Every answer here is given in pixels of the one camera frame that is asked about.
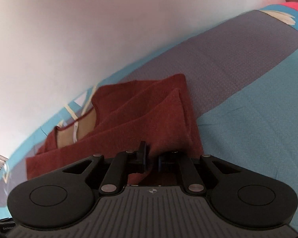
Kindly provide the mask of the dark red knit sweater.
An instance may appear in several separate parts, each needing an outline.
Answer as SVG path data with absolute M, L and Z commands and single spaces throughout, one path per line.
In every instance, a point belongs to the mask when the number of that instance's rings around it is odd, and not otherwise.
M 91 99 L 92 108 L 72 124 L 55 127 L 35 156 L 26 160 L 33 179 L 93 154 L 106 158 L 136 151 L 141 141 L 150 157 L 185 150 L 192 158 L 203 153 L 186 78 L 105 85 Z

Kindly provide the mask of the blue grey patterned bedsheet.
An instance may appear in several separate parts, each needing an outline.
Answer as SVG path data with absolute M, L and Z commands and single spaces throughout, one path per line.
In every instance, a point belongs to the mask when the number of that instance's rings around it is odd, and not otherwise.
M 163 152 L 116 195 L 100 193 L 114 158 L 102 154 L 28 179 L 27 158 L 55 127 L 86 114 L 98 88 L 176 74 L 203 149 L 187 154 L 202 195 L 159 185 Z M 3 165 L 0 237 L 298 237 L 298 3 L 243 13 L 70 102 Z

